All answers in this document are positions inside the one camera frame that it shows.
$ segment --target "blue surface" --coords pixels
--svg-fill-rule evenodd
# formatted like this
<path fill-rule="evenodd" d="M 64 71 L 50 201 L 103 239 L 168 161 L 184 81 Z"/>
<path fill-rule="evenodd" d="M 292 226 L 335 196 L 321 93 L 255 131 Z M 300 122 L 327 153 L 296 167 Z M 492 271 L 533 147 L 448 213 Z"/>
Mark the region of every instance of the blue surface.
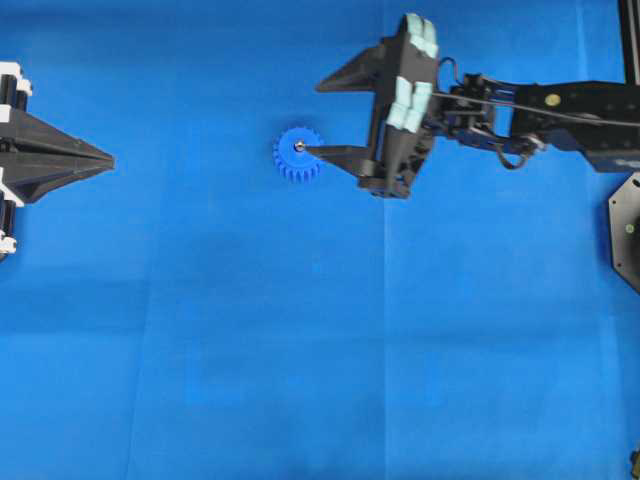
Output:
<path fill-rule="evenodd" d="M 604 207 L 622 177 L 439 141 L 411 201 L 382 203 L 271 161 L 292 124 L 364 141 L 370 98 L 312 87 L 407 11 L 464 71 L 620 81 L 615 2 L 3 7 L 31 111 L 118 158 L 20 212 L 3 480 L 626 478 L 640 297 Z"/>

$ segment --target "gear teeth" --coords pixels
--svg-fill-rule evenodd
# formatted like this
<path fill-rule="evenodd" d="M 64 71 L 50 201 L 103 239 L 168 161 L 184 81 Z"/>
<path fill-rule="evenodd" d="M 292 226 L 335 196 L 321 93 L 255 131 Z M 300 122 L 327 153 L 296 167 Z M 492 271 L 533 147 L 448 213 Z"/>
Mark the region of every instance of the gear teeth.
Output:
<path fill-rule="evenodd" d="M 292 183 L 309 183 L 320 174 L 321 160 L 308 152 L 295 152 L 296 141 L 303 140 L 308 145 L 323 145 L 324 142 L 314 129 L 296 126 L 283 132 L 273 144 L 273 162 L 280 174 Z"/>

